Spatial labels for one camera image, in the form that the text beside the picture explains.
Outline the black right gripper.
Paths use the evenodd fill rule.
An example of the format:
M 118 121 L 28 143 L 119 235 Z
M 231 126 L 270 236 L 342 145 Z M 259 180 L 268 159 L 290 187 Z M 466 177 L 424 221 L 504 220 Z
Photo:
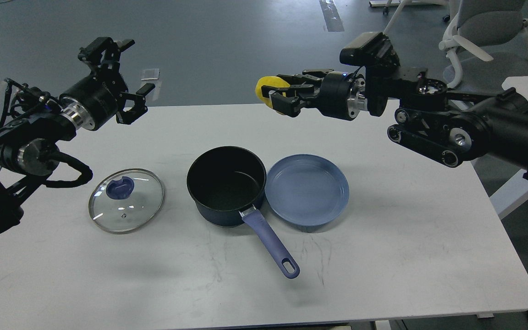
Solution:
M 368 111 L 365 97 L 365 78 L 356 72 L 334 69 L 310 69 L 300 74 L 276 75 L 288 86 L 310 84 L 319 91 L 297 91 L 295 96 L 284 96 L 280 91 L 268 92 L 270 108 L 281 115 L 297 117 L 303 108 L 317 109 L 322 115 L 344 121 L 353 121 L 361 111 Z

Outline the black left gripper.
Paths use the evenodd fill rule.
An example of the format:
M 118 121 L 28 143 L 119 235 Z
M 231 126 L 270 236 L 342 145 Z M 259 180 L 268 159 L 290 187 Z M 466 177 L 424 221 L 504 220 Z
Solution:
M 120 56 L 134 44 L 133 39 L 98 37 L 80 48 L 78 59 L 87 65 L 90 74 L 59 96 L 61 115 L 76 129 L 98 130 L 115 114 L 117 123 L 131 125 L 147 113 L 146 96 L 155 84 L 145 83 L 137 92 L 128 93 L 120 73 Z M 124 110 L 126 101 L 133 102 L 129 110 Z

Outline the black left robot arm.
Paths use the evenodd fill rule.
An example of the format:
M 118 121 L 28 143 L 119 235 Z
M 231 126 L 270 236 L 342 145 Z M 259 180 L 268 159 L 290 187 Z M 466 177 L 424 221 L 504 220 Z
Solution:
M 38 87 L 7 78 L 0 117 L 0 234 L 17 226 L 22 204 L 41 186 L 72 188 L 92 180 L 90 167 L 61 152 L 79 129 L 95 131 L 109 119 L 130 125 L 147 113 L 145 100 L 155 85 L 130 92 L 120 73 L 120 57 L 133 39 L 99 37 L 78 58 L 90 73 L 54 97 Z

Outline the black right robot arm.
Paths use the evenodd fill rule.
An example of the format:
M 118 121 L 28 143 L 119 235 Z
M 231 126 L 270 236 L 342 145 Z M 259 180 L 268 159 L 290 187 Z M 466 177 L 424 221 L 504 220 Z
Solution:
M 524 169 L 528 180 L 528 101 L 515 88 L 499 94 L 463 93 L 427 77 L 427 69 L 402 67 L 390 38 L 364 32 L 340 52 L 340 62 L 364 73 L 332 69 L 261 78 L 255 93 L 281 115 L 303 108 L 353 121 L 361 111 L 383 115 L 399 101 L 389 139 L 455 168 L 490 154 Z

